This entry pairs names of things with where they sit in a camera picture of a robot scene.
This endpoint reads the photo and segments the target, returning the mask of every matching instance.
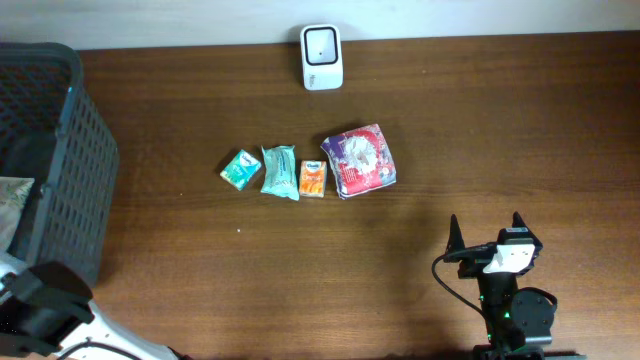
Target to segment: pink package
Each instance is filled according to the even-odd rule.
[[[396,182],[396,167],[378,124],[331,136],[321,147],[343,199]]]

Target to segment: gray basket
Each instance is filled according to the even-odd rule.
[[[111,132],[60,44],[0,44],[0,176],[35,178],[9,253],[98,279],[119,163]]]

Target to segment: snack bag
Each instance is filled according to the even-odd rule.
[[[300,195],[324,197],[327,183],[327,163],[324,161],[303,161],[300,166]]]
[[[329,156],[342,199],[396,182],[396,167],[378,124],[331,136],[321,148]]]
[[[248,152],[240,150],[238,155],[222,170],[220,176],[240,191],[244,189],[251,177],[253,177],[261,167],[262,164],[258,159],[251,156]]]
[[[264,165],[267,167],[262,193],[300,200],[293,148],[294,146],[278,146],[267,150],[262,148]]]

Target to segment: cable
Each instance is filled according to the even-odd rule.
[[[435,260],[433,260],[433,264],[431,264],[431,274],[433,274],[433,278],[436,279],[438,284],[440,284],[445,290],[447,290],[449,294],[453,295],[456,299],[462,301],[465,305],[467,305],[468,307],[475,310],[478,314],[480,314],[480,316],[482,316],[485,323],[487,324],[487,327],[489,328],[489,333],[494,334],[493,325],[491,324],[491,321],[489,321],[489,317],[487,317],[484,311],[482,311],[482,309],[472,304],[471,302],[469,302],[469,300],[465,299],[464,297],[462,297],[462,295],[458,294],[449,286],[447,286],[447,284],[445,284],[445,282],[442,281],[442,279],[440,279],[440,277],[438,276],[438,273],[436,272],[436,265],[446,257],[454,257],[454,256],[466,254],[466,253],[471,253],[474,251],[481,251],[481,250],[484,250],[484,248],[482,246],[479,246],[479,247],[471,247],[464,250],[454,251],[448,254],[440,255]],[[502,351],[501,344],[496,344],[496,349],[498,350],[498,356],[500,357],[501,360],[503,360],[504,353]]]
[[[107,345],[107,344],[103,344],[103,343],[97,343],[97,342],[93,342],[93,341],[87,341],[84,342],[82,344],[78,344],[74,347],[72,347],[71,349],[67,350],[67,352],[65,352],[64,354],[62,354],[58,360],[66,360],[69,358],[69,356],[71,356],[71,354],[73,354],[74,352],[80,350],[80,349],[84,349],[84,348],[98,348],[98,349],[102,349],[102,350],[107,350],[107,351],[111,351],[112,353],[118,354],[120,356],[124,356],[126,358],[129,358],[131,360],[142,360],[139,357],[130,354],[122,349],[118,349],[117,347],[113,347],[111,345]]]

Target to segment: white robotic arm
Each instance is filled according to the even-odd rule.
[[[29,312],[29,305],[24,305],[20,301],[25,300],[25,293],[13,294],[9,285],[12,280],[19,279],[20,275],[28,272],[28,267],[23,262],[6,254],[0,253],[0,316],[6,318],[3,312],[7,314]],[[32,281],[39,285],[38,279]],[[55,355],[66,358],[70,356],[75,359],[105,359],[105,360],[122,360],[122,359],[143,359],[143,360],[178,360],[189,359],[175,353],[167,346],[157,345],[146,341],[131,331],[120,326],[115,321],[105,316],[98,308],[93,300],[88,302],[88,308],[92,314],[93,320],[88,323],[80,323],[71,332],[68,332],[58,344],[51,344],[51,337],[48,339],[37,339],[38,334],[42,334],[38,327],[42,327],[47,322],[39,316],[34,316],[26,321],[32,322],[32,325],[25,326],[25,320],[14,319],[15,323],[20,323],[20,329],[8,327],[2,328],[0,333],[0,355],[7,356],[26,356],[30,352],[37,352],[42,355],[48,355],[47,350],[43,351],[42,347],[38,347],[39,341],[47,342],[53,346]],[[16,306],[22,306],[21,311],[15,311]],[[47,304],[36,304],[35,307],[47,307]],[[30,340],[33,348],[28,346]]]

